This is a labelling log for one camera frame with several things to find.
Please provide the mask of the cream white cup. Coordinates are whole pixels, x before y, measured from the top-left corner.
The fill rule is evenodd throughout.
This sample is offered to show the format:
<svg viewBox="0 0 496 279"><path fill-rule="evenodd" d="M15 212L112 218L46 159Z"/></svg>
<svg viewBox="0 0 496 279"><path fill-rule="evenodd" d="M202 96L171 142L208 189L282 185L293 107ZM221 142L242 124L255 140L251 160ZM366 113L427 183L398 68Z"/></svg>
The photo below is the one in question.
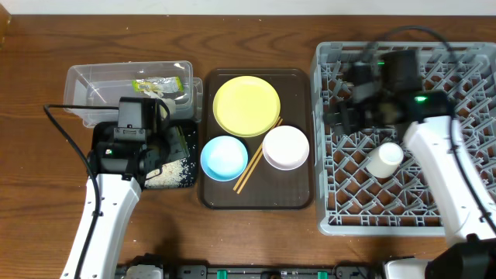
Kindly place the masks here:
<svg viewBox="0 0 496 279"><path fill-rule="evenodd" d="M366 170L375 177L387 178L400 166L404 159L402 148L396 143L383 143L368 154L370 159Z"/></svg>

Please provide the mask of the green snack wrapper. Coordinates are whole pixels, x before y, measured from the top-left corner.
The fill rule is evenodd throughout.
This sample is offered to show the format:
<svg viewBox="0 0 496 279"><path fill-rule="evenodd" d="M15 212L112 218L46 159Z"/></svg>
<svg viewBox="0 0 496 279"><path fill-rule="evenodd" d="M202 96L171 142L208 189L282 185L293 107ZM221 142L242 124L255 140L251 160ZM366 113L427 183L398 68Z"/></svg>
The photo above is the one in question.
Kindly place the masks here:
<svg viewBox="0 0 496 279"><path fill-rule="evenodd" d="M133 80L131 84L135 91L154 91L165 94L184 91L179 77L149 77Z"/></svg>

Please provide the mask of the white tissue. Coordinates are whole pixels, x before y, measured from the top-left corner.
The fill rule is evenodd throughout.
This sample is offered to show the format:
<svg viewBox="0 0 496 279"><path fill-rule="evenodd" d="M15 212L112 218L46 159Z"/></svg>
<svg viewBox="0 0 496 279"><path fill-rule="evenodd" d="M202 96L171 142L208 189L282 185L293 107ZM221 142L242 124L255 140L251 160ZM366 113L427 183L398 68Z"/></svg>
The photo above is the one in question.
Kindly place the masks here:
<svg viewBox="0 0 496 279"><path fill-rule="evenodd" d="M162 98L154 91L144 91L145 95L148 95L150 98L158 98L164 102L164 104L169 109L169 115L172 117L176 112L176 103L173 99L170 98Z"/></svg>

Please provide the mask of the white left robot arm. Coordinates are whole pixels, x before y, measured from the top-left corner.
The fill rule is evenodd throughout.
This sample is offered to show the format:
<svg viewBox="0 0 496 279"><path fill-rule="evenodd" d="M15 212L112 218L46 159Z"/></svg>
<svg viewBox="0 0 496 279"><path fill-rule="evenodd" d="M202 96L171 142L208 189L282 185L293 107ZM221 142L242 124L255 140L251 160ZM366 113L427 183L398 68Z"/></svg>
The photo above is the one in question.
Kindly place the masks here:
<svg viewBox="0 0 496 279"><path fill-rule="evenodd" d="M111 278L148 173L165 164L170 110L157 98L120 99L118 119L93 131L80 224L63 278Z"/></svg>

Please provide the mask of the light blue bowl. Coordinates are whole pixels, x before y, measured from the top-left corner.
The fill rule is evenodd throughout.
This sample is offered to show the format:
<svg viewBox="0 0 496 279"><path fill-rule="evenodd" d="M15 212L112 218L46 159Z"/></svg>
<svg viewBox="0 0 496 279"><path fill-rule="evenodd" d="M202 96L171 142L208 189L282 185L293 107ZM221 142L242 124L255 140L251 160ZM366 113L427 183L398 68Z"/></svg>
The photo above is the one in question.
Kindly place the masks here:
<svg viewBox="0 0 496 279"><path fill-rule="evenodd" d="M200 163L203 172L212 180L232 181L247 167L247 148L233 136L217 136L204 145Z"/></svg>

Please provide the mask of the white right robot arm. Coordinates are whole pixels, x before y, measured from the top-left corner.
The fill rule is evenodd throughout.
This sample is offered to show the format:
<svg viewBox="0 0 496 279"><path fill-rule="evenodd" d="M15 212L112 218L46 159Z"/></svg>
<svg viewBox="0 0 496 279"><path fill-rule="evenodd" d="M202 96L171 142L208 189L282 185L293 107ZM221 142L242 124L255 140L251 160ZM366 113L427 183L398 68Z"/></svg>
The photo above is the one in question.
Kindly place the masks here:
<svg viewBox="0 0 496 279"><path fill-rule="evenodd" d="M351 97L323 116L338 135L394 126L422 169L443 221L448 248L433 260L384 264L385 278L493 278L495 203L470 158L447 93L426 91L414 50L360 58L346 71Z"/></svg>

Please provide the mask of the pink bowl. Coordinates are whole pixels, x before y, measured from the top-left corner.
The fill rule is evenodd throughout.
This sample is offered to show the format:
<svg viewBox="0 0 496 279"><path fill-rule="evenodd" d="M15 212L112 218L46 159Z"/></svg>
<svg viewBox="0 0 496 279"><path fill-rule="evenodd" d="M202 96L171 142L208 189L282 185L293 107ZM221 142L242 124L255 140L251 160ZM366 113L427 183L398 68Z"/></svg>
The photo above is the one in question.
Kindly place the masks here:
<svg viewBox="0 0 496 279"><path fill-rule="evenodd" d="M307 159L310 145L306 135L293 126L278 126L263 139L263 156L281 171L299 168Z"/></svg>

